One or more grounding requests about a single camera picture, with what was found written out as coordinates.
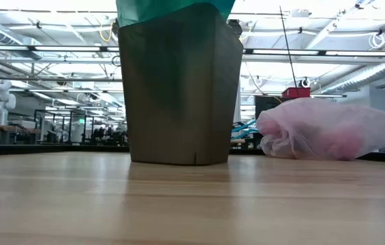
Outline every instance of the exposed ductwork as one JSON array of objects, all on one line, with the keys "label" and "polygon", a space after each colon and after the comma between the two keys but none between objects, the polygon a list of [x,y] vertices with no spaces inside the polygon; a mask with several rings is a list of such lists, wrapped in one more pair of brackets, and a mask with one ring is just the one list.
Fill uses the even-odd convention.
[{"label": "exposed ductwork", "polygon": [[[4,31],[4,27],[0,25],[0,42],[5,45],[23,45],[23,43],[18,40],[15,36],[16,34],[11,31]],[[32,51],[15,51],[22,57],[31,58],[33,60],[40,60],[42,57]]]},{"label": "exposed ductwork", "polygon": [[385,63],[366,66],[351,74],[348,74],[342,78],[339,78],[335,82],[328,84],[321,90],[315,90],[312,93],[333,93],[337,91],[348,91],[350,89],[360,88],[366,84],[375,82],[385,77]]}]

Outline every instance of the brown container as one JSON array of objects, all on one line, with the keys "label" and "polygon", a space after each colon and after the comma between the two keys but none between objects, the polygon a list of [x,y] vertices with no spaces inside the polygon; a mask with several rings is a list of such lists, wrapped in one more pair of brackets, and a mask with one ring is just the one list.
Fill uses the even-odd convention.
[{"label": "brown container", "polygon": [[243,46],[211,4],[120,28],[132,161],[228,159]]}]

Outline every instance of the green plastic bag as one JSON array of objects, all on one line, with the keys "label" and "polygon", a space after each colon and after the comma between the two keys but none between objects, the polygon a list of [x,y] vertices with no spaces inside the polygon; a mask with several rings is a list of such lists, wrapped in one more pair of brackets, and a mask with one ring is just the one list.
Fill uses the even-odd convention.
[{"label": "green plastic bag", "polygon": [[194,3],[211,3],[227,19],[235,0],[117,0],[120,27],[163,16]]}]

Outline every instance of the ceiling light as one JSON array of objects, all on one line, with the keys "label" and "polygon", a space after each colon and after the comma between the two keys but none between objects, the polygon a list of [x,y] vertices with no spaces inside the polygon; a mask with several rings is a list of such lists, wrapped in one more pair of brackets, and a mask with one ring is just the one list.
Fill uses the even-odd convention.
[{"label": "ceiling light", "polygon": [[104,114],[103,111],[97,111],[97,110],[91,110],[90,112],[92,112],[94,114],[99,114],[99,115],[103,115]]},{"label": "ceiling light", "polygon": [[42,99],[53,99],[53,98],[51,98],[45,94],[41,94],[41,93],[37,93],[37,92],[33,92],[33,94],[41,97]]},{"label": "ceiling light", "polygon": [[47,93],[62,93],[59,89],[29,89],[30,92],[47,92]]},{"label": "ceiling light", "polygon": [[29,50],[26,46],[0,45],[0,50]]},{"label": "ceiling light", "polygon": [[94,91],[94,90],[70,90],[69,93],[102,93],[103,91]]},{"label": "ceiling light", "polygon": [[346,97],[345,95],[310,95],[310,97],[323,97],[323,98],[343,98]]},{"label": "ceiling light", "polygon": [[290,54],[293,55],[317,55],[319,51],[312,51],[312,50],[290,50]]},{"label": "ceiling light", "polygon": [[82,106],[82,109],[104,109],[102,106]]},{"label": "ceiling light", "polygon": [[337,55],[337,56],[385,56],[384,51],[327,51],[326,55]]},{"label": "ceiling light", "polygon": [[124,120],[124,116],[110,116],[113,120]]},{"label": "ceiling light", "polygon": [[98,47],[88,47],[88,46],[36,46],[36,50],[39,51],[76,51],[76,52],[88,52],[88,51],[99,51]]},{"label": "ceiling light", "polygon": [[287,50],[254,50],[253,54],[288,54]]},{"label": "ceiling light", "polygon": [[253,54],[291,54],[291,55],[317,55],[316,50],[254,50]]},{"label": "ceiling light", "polygon": [[73,101],[71,99],[58,99],[57,101],[67,104],[67,105],[79,105],[77,101]]},{"label": "ceiling light", "polygon": [[108,51],[110,51],[110,52],[119,52],[119,47],[109,47]]},{"label": "ceiling light", "polygon": [[14,81],[14,80],[12,80],[11,83],[12,83],[12,86],[15,86],[15,87],[18,87],[18,88],[30,88],[31,87],[27,83],[21,82],[21,81]]}]

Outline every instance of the wooden table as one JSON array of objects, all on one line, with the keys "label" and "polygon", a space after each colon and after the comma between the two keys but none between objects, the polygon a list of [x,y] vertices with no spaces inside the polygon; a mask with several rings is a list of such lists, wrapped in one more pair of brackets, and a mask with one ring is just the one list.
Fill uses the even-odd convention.
[{"label": "wooden table", "polygon": [[385,163],[0,156],[0,244],[385,245]]}]

